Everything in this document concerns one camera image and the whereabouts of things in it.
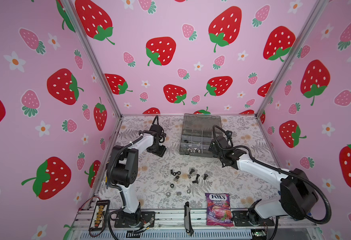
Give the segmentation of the silver wing nuts pile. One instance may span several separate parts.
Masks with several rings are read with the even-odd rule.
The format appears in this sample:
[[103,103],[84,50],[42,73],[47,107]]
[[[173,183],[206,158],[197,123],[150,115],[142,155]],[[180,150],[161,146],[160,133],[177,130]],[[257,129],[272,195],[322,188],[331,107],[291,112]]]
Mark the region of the silver wing nuts pile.
[[201,147],[201,145],[190,144],[190,145],[187,145],[186,151],[189,153],[201,153],[202,147]]

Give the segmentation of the grey plastic organizer box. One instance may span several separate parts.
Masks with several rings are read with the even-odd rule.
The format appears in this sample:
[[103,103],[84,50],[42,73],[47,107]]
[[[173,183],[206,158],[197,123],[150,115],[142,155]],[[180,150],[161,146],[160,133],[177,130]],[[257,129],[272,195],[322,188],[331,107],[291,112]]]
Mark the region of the grey plastic organizer box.
[[[181,139],[179,145],[180,155],[194,157],[213,158],[213,154],[208,150],[213,139],[212,128],[214,125],[221,127],[221,117],[213,115],[193,115],[186,114],[183,117]],[[186,151],[187,145],[201,145],[201,153],[189,153]]]

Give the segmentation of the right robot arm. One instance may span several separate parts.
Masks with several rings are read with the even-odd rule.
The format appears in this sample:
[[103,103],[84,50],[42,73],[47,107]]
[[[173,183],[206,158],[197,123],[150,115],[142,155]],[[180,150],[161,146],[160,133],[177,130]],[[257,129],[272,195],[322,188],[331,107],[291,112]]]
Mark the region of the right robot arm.
[[[312,183],[300,169],[283,170],[259,161],[252,156],[246,146],[231,147],[225,137],[212,139],[209,151],[217,157],[223,167],[250,173],[274,186],[280,196],[269,200],[257,200],[247,210],[247,220],[259,225],[270,217],[290,216],[295,220],[307,219],[323,225],[330,221],[331,206],[325,194]],[[325,216],[315,219],[309,215],[314,205],[321,199],[325,206]]]

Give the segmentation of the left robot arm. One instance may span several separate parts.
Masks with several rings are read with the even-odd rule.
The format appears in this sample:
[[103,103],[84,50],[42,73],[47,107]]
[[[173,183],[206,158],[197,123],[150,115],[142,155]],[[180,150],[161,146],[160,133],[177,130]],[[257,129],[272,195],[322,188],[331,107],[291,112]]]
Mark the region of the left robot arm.
[[125,146],[114,146],[109,158],[106,185],[117,189],[122,197],[122,212],[137,215],[141,211],[140,202],[133,187],[138,176],[139,155],[148,152],[163,157],[167,148],[163,145],[166,133],[159,124],[152,124],[148,131],[140,131],[136,140]]

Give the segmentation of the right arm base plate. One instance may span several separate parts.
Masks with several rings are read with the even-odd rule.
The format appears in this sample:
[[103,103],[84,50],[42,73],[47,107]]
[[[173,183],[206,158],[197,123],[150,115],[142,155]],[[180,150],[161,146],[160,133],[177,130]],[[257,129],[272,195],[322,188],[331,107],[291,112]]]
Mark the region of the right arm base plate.
[[262,219],[257,213],[248,210],[232,211],[231,221],[236,227],[273,227],[273,218]]

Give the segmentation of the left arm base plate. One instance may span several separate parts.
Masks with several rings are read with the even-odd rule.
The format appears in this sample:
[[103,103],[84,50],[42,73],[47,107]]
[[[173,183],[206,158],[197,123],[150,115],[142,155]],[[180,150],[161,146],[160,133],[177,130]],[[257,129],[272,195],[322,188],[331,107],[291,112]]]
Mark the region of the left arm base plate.
[[120,212],[117,214],[114,227],[115,228],[140,228],[146,224],[153,227],[155,223],[156,212],[140,212],[136,214],[128,214]]

